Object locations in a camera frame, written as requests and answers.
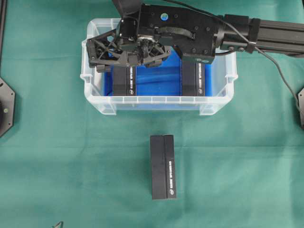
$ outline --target green tablecloth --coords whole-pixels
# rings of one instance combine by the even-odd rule
[[[304,23],[301,0],[184,2]],[[104,116],[83,94],[81,41],[90,20],[118,16],[109,0],[9,0],[1,76],[17,100],[0,139],[0,227],[302,228],[304,132],[274,65],[238,54],[235,96],[214,116]],[[304,60],[273,56],[299,91]],[[153,134],[174,134],[177,200],[151,199]]]

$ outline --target robotic arm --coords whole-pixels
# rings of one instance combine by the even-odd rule
[[[303,24],[214,16],[195,8],[146,5],[141,0],[113,3],[122,17],[117,28],[87,41],[90,67],[98,72],[108,72],[110,66],[160,66],[170,47],[182,60],[208,64],[216,55],[253,53],[256,48],[304,57]],[[217,54],[217,48],[227,52]]]

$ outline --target translucent plastic container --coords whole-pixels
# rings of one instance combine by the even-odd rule
[[[116,28],[120,19],[94,19],[87,27],[86,40]],[[238,78],[236,54],[216,57],[211,67],[212,96],[103,96],[103,73],[89,67],[86,40],[82,42],[80,77],[85,81],[86,99],[102,114],[116,115],[117,110],[198,110],[200,115],[213,115],[234,95]]]

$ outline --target blue sticker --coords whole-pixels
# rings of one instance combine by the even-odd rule
[[[166,20],[168,20],[168,18],[169,18],[168,14],[166,14],[166,13],[161,14],[161,20],[166,21]]]

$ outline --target black box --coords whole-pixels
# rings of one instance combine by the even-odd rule
[[[136,68],[113,67],[113,96],[136,96]]]
[[[182,96],[205,96],[205,64],[182,62]]]
[[[152,199],[176,198],[173,135],[150,137]]]

